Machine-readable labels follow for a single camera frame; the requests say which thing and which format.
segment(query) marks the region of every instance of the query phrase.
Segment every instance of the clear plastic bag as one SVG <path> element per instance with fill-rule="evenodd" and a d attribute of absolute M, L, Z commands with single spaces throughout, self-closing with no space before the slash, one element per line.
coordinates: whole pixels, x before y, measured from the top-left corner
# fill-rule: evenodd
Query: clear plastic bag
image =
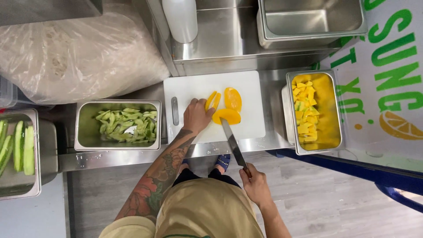
<path fill-rule="evenodd" d="M 132 6 L 103 9 L 101 17 L 0 27 L 0 74 L 39 104 L 123 95 L 167 78 Z"/>

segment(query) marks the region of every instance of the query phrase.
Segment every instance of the lemon slice graphic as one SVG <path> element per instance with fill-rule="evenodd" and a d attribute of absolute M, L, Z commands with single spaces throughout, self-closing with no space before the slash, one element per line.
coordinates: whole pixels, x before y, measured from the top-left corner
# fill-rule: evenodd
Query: lemon slice graphic
<path fill-rule="evenodd" d="M 391 136 L 404 140 L 423 140 L 423 131 L 390 111 L 380 115 L 379 123 L 380 127 Z"/>

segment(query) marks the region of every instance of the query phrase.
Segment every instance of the gray wood floor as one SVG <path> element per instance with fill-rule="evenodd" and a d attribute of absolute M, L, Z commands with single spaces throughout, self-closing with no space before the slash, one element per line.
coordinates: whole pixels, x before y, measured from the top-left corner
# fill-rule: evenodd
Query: gray wood floor
<path fill-rule="evenodd" d="M 296 238 L 421 238 L 423 214 L 382 194 L 372 182 L 266 152 L 246 154 L 267 174 L 282 219 Z M 191 169 L 206 177 L 216 157 L 193 158 Z M 73 172 L 76 237 L 98 237 L 111 223 L 149 164 Z M 241 186 L 240 166 L 227 175 Z M 423 202 L 423 197 L 414 196 Z M 263 219 L 256 209 L 264 231 Z"/>

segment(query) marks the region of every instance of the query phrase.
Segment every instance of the hand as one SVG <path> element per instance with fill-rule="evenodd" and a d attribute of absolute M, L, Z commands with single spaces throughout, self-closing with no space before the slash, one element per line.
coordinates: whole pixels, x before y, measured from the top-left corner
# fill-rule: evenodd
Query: hand
<path fill-rule="evenodd" d="M 251 172 L 251 179 L 248 178 L 244 170 L 239 170 L 239 175 L 244 184 L 244 190 L 247 196 L 261 209 L 264 206 L 273 203 L 272 196 L 270 195 L 269 185 L 267 185 L 266 174 L 257 171 L 252 163 L 247 163 L 248 169 Z"/>
<path fill-rule="evenodd" d="M 214 108 L 207 111 L 204 110 L 206 104 L 204 98 L 198 100 L 193 98 L 184 112 L 184 126 L 182 129 L 190 130 L 196 135 L 204 130 L 212 120 Z"/>

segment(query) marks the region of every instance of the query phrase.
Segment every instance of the dark pants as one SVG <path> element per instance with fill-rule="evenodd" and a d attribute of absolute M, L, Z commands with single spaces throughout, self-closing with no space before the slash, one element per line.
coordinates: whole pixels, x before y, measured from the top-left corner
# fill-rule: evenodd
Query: dark pants
<path fill-rule="evenodd" d="M 238 188 L 241 188 L 239 186 L 239 184 L 237 182 L 235 182 L 231 177 L 229 177 L 227 175 L 222 175 L 218 169 L 213 169 L 210 172 L 208 177 L 214 178 L 214 179 L 217 179 L 219 181 L 229 183 L 229 184 L 232 184 L 234 186 L 237 186 Z M 184 169 L 184 170 L 182 170 L 181 174 L 176 178 L 175 182 L 173 183 L 173 186 L 175 186 L 176 184 L 181 183 L 181 182 L 185 182 L 185 181 L 193 180 L 193 179 L 198 179 L 198 178 L 201 178 L 201 177 L 198 177 L 197 175 L 195 175 L 189 169 Z"/>

